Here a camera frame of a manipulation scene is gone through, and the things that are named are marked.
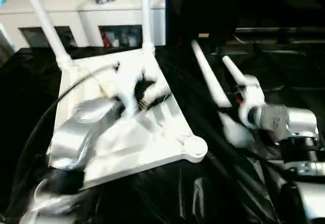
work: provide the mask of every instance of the white pole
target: white pole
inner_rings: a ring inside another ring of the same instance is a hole
[[[142,3],[142,49],[144,52],[154,53],[154,45],[151,34],[151,11],[149,0],[141,0]]]
[[[38,15],[39,20],[41,21],[41,26],[43,32],[46,35],[47,40],[50,43],[50,46],[56,56],[56,61],[61,68],[66,68],[71,61],[71,57],[67,54],[64,46],[53,26],[49,16],[47,15],[46,11],[42,7],[40,0],[30,0],[31,4],[33,5],[36,14]]]
[[[246,85],[247,81],[244,74],[238,69],[238,67],[234,64],[234,62],[230,59],[229,56],[224,56],[222,58],[223,63],[228,68],[231,75],[234,77],[236,83],[238,85]]]
[[[232,105],[228,100],[227,95],[224,93],[218,79],[215,77],[207,59],[196,41],[192,41],[192,48],[198,60],[203,77],[207,82],[213,101],[219,107],[231,107]]]

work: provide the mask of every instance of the table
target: table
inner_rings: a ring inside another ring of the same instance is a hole
[[[73,58],[107,54],[109,49],[87,47],[68,51]],[[317,117],[323,140],[325,107],[324,53],[321,46],[227,46],[222,50],[246,74],[256,76],[266,101],[311,109]],[[128,176],[93,190],[94,197],[83,210],[91,223],[165,222],[242,223],[254,220],[278,223],[276,210],[264,185],[264,169],[239,154],[223,137],[216,106],[212,102],[191,48],[157,47],[156,58],[194,134],[204,138],[209,152],[199,164],[179,161]],[[233,99],[228,74],[219,58],[207,56],[219,82]],[[60,70],[47,49],[21,49],[0,69],[0,100],[3,166],[0,213],[8,205],[13,172],[28,134],[57,98]],[[25,182],[19,203],[6,217],[14,221],[25,204],[28,190],[46,170],[44,153],[54,127],[54,112],[47,118],[32,147],[27,150]],[[260,155],[279,158],[276,147],[264,147]]]

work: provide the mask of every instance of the black plastic sheet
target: black plastic sheet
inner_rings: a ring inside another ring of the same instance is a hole
[[[312,110],[323,140],[325,108],[324,54],[321,47],[224,47],[245,74],[258,78],[266,101]],[[73,58],[109,53],[104,48],[71,50]],[[223,135],[218,108],[212,102],[190,47],[157,47],[156,58],[194,134],[204,138],[209,152],[198,164],[179,161],[108,182],[90,190],[80,211],[82,223],[281,223],[277,189],[280,181],[263,162],[245,157]],[[236,87],[218,55],[207,55],[219,82],[235,101]],[[11,193],[14,172],[32,128],[58,95],[60,70],[49,50],[22,49],[0,69],[3,93],[1,118],[4,168],[0,213],[16,223],[30,192],[46,171],[45,152],[53,133],[54,113],[26,151],[20,192]],[[279,149],[254,133],[250,150],[265,159],[279,159]],[[19,196],[8,207],[12,195]]]

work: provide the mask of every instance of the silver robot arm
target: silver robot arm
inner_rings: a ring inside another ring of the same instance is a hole
[[[91,146],[120,118],[123,105],[105,97],[81,103],[54,133],[48,150],[49,166],[84,170]]]

